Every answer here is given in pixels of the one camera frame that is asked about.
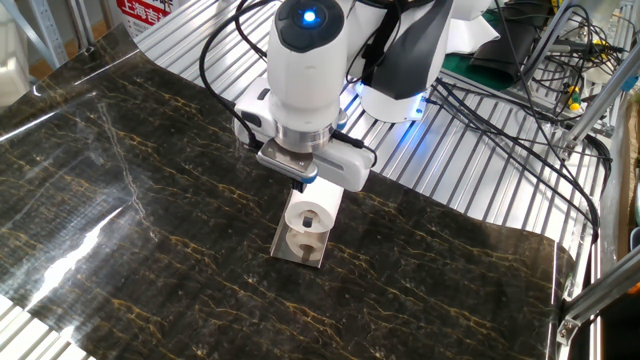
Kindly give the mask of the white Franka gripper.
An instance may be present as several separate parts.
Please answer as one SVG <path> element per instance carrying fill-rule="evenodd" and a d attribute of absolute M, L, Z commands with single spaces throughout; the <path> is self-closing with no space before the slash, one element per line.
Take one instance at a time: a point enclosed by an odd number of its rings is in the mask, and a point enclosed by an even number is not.
<path fill-rule="evenodd" d="M 299 133 L 279 124 L 269 105 L 274 99 L 266 78 L 254 80 L 239 97 L 235 110 L 261 143 L 260 164 L 292 178 L 292 189 L 322 178 L 348 191 L 362 190 L 375 160 L 374 154 L 333 137 L 333 124 L 318 132 Z"/>

